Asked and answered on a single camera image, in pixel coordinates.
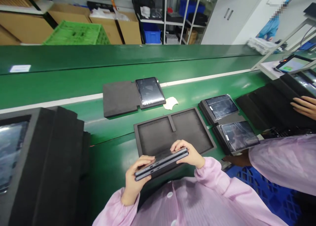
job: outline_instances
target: blue plastic bin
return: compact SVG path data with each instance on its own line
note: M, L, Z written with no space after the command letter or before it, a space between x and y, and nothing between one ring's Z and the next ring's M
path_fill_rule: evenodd
M299 205L293 199L297 191L270 182L253 167L233 165L225 172L229 177L236 177L251 186L272 213L279 216L289 226L295 225L302 214Z
M179 14L182 17L184 17L186 5L187 5L187 0L180 0ZM196 1L189 1L186 19L188 19L189 13L194 13L196 6L197 6L197 2ZM205 10L205 6L203 6L202 4L199 4L198 7L197 7L197 12L204 13L204 10Z
M309 50L310 48L312 48L315 45L315 43L312 42L306 42L305 44L303 44L300 47L300 50Z
M143 23L146 43L160 43L161 31L157 24Z

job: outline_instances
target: cabinet handle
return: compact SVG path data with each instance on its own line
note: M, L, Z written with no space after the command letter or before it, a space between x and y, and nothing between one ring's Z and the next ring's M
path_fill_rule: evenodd
M229 14L229 16L228 16L228 18L227 18L227 20L229 20L229 18L230 18L230 16L231 16L231 14L234 12L234 10L231 10L231 12L230 12L230 14Z
M228 14L230 8L227 9L226 14L224 15L224 18L226 18L226 15Z

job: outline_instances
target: tablet screen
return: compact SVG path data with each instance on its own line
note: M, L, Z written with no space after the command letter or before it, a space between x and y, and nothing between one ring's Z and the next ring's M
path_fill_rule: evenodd
M279 68L280 71L290 72L302 69L305 65L309 64L309 61L302 60L299 58L292 58L287 63Z
M11 182L23 145L28 122L0 126L0 192L5 192Z
M247 121L221 125L222 132L231 152L259 144L259 139Z
M313 83L316 83L316 76L313 73L311 73L310 71L305 71L304 74L308 78L310 78L313 81Z
M216 120L238 111L237 106L228 94L206 99L205 101Z
M312 94L316 95L316 87L312 84L308 83L306 80L304 80L299 75L294 76L294 79L297 80L305 89L307 89Z
M143 106L165 100L155 77L136 80L136 84Z

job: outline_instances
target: green plastic crate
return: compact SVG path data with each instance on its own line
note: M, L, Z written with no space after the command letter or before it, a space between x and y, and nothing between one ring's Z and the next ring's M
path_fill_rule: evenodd
M111 44L100 24L62 21L43 45Z

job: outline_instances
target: white paper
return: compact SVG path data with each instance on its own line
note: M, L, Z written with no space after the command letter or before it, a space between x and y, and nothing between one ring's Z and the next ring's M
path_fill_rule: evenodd
M164 104L164 108L168 110L172 110L175 104L178 104L178 101L175 99L175 97L167 98L166 104Z
M14 65L11 67L10 72L29 72L31 65Z

